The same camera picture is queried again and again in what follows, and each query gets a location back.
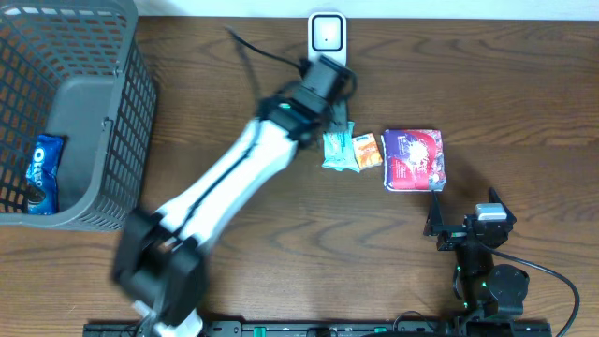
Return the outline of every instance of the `wooden table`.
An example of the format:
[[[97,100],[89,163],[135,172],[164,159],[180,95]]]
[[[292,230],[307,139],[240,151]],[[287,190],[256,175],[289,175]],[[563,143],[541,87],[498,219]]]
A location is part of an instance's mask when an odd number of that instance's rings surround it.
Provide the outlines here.
[[[305,20],[141,18],[138,41],[160,87],[141,203],[155,209],[224,153],[254,113],[223,30],[298,59]],[[443,132],[446,221],[458,223],[495,186],[518,218],[501,250],[562,272],[582,297],[572,336],[599,329],[599,25],[596,22],[351,20],[355,134]],[[263,94],[294,70],[251,54]],[[212,257],[207,312],[248,320],[446,315],[452,253],[422,236],[429,196],[389,194],[382,169],[320,168],[302,151],[229,225]],[[0,335],[80,335],[88,321],[134,320],[109,282],[118,233],[4,227]],[[526,318],[557,332],[573,297],[531,275]]]

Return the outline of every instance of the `robotic arm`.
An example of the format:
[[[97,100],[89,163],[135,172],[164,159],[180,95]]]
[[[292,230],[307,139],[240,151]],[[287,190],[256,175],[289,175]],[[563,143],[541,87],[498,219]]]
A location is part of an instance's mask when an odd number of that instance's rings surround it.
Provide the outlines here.
[[[352,76],[321,56],[291,97],[261,101],[258,116],[196,183],[154,214],[135,209],[126,218],[112,279],[151,320],[154,333],[200,333],[195,309],[207,288],[206,255],[257,188],[286,168],[320,125],[331,122],[331,106]]]

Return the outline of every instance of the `basket bottom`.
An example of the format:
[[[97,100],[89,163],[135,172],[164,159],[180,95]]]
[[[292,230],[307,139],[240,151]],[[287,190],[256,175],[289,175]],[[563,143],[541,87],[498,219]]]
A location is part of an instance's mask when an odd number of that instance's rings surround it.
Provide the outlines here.
[[[65,138],[58,167],[59,211],[77,203],[89,188],[103,121],[114,85],[111,76],[76,76],[61,84],[54,97],[46,133]]]

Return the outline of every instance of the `orange packet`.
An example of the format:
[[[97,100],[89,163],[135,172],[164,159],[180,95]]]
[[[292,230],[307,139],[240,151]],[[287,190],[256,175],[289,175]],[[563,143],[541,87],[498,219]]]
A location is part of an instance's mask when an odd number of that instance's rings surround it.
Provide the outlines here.
[[[383,164],[383,157],[378,152],[376,139],[374,139],[372,133],[354,137],[352,142],[354,143],[354,154],[356,154],[360,170]]]

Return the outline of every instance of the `purple packaging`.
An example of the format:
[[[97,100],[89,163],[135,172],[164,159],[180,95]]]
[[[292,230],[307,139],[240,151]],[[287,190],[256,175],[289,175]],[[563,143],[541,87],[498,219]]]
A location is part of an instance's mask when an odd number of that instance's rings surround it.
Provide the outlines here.
[[[443,190],[446,174],[440,131],[387,130],[381,140],[387,191]]]

